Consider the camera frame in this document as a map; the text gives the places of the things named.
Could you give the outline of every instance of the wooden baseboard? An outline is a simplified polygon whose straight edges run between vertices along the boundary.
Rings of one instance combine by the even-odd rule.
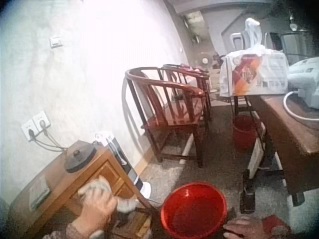
[[[146,153],[143,155],[143,157],[140,159],[140,161],[135,165],[134,170],[136,171],[137,175],[140,175],[144,169],[148,166],[148,164],[151,162],[152,158],[154,156],[153,150],[150,147]]]

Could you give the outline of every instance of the wooden armchair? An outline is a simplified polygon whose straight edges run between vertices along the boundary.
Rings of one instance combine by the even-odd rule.
[[[210,119],[210,97],[209,97],[209,72],[200,68],[192,68],[187,65],[174,65],[174,64],[165,64],[163,69],[170,71],[174,75],[174,80],[181,83],[184,81],[185,84],[189,84],[188,78],[195,78],[197,82],[197,87],[202,89],[205,92],[206,105],[207,105],[207,115]]]
[[[145,71],[150,73],[150,75],[156,73],[158,80],[149,79]],[[196,159],[198,166],[202,167],[202,144],[199,127],[202,123],[202,115],[207,113],[204,111],[206,108],[205,93],[198,87],[173,82],[170,80],[170,74],[166,75],[167,80],[165,80],[165,75],[163,74],[165,72],[167,70],[164,68],[140,67],[128,70],[125,73],[143,122],[142,128],[145,129],[159,162],[162,162],[163,158],[175,160]],[[178,95],[177,91],[181,93],[182,97],[175,97]],[[149,116],[146,115],[145,109],[143,109],[142,98],[150,104],[149,108],[152,112]],[[206,122],[205,126],[208,126],[207,116],[205,115],[204,121]],[[196,147],[196,157],[163,153],[162,150],[167,137],[165,137],[164,143],[160,145],[156,142],[153,135],[154,129],[168,131],[181,130],[192,133]]]

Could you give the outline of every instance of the wooden table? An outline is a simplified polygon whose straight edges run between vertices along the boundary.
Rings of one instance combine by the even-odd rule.
[[[131,198],[136,195],[146,208],[155,211],[106,147],[96,146],[97,152],[88,165],[74,173],[66,172],[64,169],[65,157],[88,144],[77,141],[46,166],[16,197],[11,204],[8,216],[7,230],[11,235],[10,238],[33,238],[62,207],[79,215],[82,208],[77,197],[77,190],[99,175],[109,181],[114,195],[122,198]],[[29,190],[42,175],[46,179],[50,194],[37,209],[31,212],[29,210]]]
[[[248,100],[266,126],[279,155],[287,190],[296,194],[319,188],[319,123],[297,120],[283,107],[284,96],[249,96]],[[319,118],[319,111],[309,108],[296,95],[287,100],[292,112]]]

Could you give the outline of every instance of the sleeve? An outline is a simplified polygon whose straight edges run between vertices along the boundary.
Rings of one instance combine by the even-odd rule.
[[[71,224],[64,232],[54,231],[50,235],[45,235],[43,239],[86,239]]]

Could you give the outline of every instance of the rag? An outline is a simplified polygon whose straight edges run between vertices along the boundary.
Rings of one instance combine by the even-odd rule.
[[[109,182],[103,177],[99,176],[97,179],[94,179],[84,185],[82,188],[78,190],[78,195],[83,199],[90,190],[93,189],[101,189],[105,192],[112,192],[111,186]],[[123,199],[117,196],[114,196],[118,201],[116,210],[120,213],[129,213],[135,210],[137,205],[137,200],[135,199]],[[94,232],[89,238],[90,239],[99,239],[103,238],[104,232],[102,230],[98,230]]]

